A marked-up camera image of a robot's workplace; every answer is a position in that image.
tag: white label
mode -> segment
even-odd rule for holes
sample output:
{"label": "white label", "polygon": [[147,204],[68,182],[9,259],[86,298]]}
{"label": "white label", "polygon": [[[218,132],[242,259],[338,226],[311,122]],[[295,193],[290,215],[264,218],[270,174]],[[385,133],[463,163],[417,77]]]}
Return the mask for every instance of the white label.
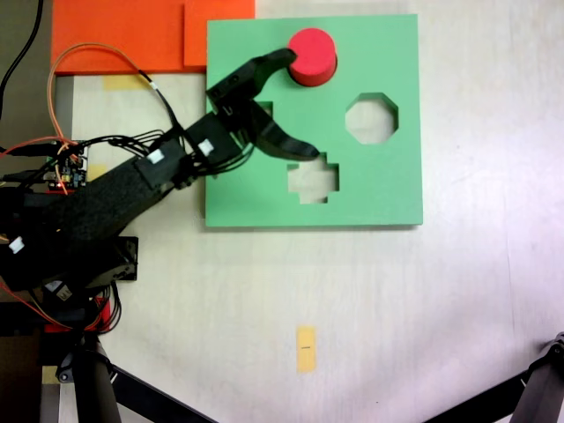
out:
{"label": "white label", "polygon": [[21,236],[16,238],[14,241],[10,243],[11,252],[14,254],[18,254],[26,245],[24,244],[24,240],[21,239]]}
{"label": "white label", "polygon": [[205,139],[197,146],[200,148],[200,151],[204,154],[205,157],[208,157],[213,151],[213,145],[209,139]]}
{"label": "white label", "polygon": [[154,152],[152,152],[151,154],[149,154],[147,156],[147,159],[149,159],[149,161],[153,164],[156,165],[157,163],[159,163],[161,160],[163,160],[165,158],[165,155],[162,153],[161,150],[155,150]]}
{"label": "white label", "polygon": [[53,282],[49,282],[48,284],[45,284],[45,287],[51,292],[53,293],[54,291],[56,291],[56,289],[61,286],[63,282],[60,280],[54,280]]}
{"label": "white label", "polygon": [[59,292],[56,293],[56,296],[63,301],[67,301],[72,296],[72,292],[69,287],[65,285],[61,289],[59,289]]}

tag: white table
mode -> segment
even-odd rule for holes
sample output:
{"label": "white table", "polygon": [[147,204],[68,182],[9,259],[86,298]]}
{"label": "white table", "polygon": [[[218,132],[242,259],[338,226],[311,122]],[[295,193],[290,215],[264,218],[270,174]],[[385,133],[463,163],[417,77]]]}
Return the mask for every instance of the white table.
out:
{"label": "white table", "polygon": [[[564,329],[564,3],[257,6],[391,12],[419,14],[425,224],[212,231],[203,184],[176,192],[126,231],[141,263],[102,338],[113,362],[220,422],[416,423],[528,367]],[[204,77],[155,79],[184,125],[204,113]],[[167,128],[148,92],[101,88],[75,78],[73,137]],[[126,157],[92,151],[110,167]],[[302,324],[317,333],[308,374]]]}

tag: yellow tape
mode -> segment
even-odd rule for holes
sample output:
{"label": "yellow tape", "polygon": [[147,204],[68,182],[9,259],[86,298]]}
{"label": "yellow tape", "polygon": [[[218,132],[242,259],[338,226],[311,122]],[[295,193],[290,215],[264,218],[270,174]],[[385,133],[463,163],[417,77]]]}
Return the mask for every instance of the yellow tape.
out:
{"label": "yellow tape", "polygon": [[106,165],[88,165],[88,172],[86,173],[86,180],[92,182],[96,178],[100,178],[108,171]]}
{"label": "yellow tape", "polygon": [[56,378],[56,366],[43,366],[41,369],[42,384],[44,385],[58,385],[59,380]]}
{"label": "yellow tape", "polygon": [[296,335],[298,346],[298,373],[308,373],[315,370],[315,328],[300,326]]}
{"label": "yellow tape", "polygon": [[104,91],[151,90],[141,75],[105,75],[102,77]]}

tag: orange foam sheet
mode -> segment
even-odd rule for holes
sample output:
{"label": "orange foam sheet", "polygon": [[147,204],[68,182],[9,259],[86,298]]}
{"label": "orange foam sheet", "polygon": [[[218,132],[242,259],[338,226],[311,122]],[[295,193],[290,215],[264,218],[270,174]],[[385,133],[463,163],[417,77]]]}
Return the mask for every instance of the orange foam sheet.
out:
{"label": "orange foam sheet", "polygon": [[209,20],[253,19],[255,0],[187,0],[184,8],[184,67],[205,72]]}
{"label": "orange foam sheet", "polygon": [[[53,0],[51,63],[80,42],[123,50],[151,73],[205,71],[208,19],[252,19],[255,0]],[[96,48],[63,60],[58,75],[121,74],[134,70]]]}

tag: green foam board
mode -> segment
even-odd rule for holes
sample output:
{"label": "green foam board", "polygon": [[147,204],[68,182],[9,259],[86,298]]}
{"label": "green foam board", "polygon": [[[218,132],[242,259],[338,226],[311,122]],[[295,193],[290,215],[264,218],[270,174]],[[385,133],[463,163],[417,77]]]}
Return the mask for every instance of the green foam board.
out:
{"label": "green foam board", "polygon": [[[419,127],[418,27],[414,15],[212,21],[212,86],[255,56],[283,48],[298,31],[321,28],[333,38],[338,69],[310,88],[281,70],[256,98],[272,102],[288,134],[338,164],[338,191],[327,203],[300,204],[288,191],[288,164],[256,151],[239,169],[206,180],[207,226],[379,226],[423,221]],[[363,145],[345,127],[360,96],[384,94],[398,110],[398,129],[382,144]]]}

